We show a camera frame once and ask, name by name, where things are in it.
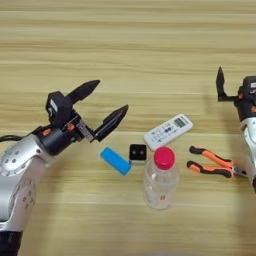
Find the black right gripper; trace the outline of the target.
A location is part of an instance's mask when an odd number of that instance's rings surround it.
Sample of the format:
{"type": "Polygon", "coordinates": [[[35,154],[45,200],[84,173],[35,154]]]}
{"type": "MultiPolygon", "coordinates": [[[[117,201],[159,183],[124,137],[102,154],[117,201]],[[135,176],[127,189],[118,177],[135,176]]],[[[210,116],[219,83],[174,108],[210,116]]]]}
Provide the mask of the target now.
{"type": "Polygon", "coordinates": [[[233,102],[237,109],[239,120],[256,117],[256,93],[247,92],[239,88],[236,96],[228,96],[224,91],[224,73],[221,67],[218,68],[216,77],[216,89],[219,101],[233,102]]]}

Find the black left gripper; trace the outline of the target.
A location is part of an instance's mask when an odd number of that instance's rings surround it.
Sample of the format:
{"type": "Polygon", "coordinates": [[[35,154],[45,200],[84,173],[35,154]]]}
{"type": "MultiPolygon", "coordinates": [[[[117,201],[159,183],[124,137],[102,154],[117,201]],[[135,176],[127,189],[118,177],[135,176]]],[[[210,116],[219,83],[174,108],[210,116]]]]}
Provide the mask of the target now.
{"type": "MultiPolygon", "coordinates": [[[[82,101],[96,89],[99,83],[99,80],[85,82],[70,92],[68,97],[73,104],[82,101]]],[[[35,135],[43,144],[46,152],[51,156],[56,156],[72,143],[80,142],[83,139],[87,139],[89,142],[92,142],[93,139],[101,142],[118,127],[128,109],[129,105],[126,104],[113,111],[95,131],[89,128],[81,116],[74,111],[71,119],[60,127],[54,126],[53,124],[38,127],[35,130],[35,135]]]]}

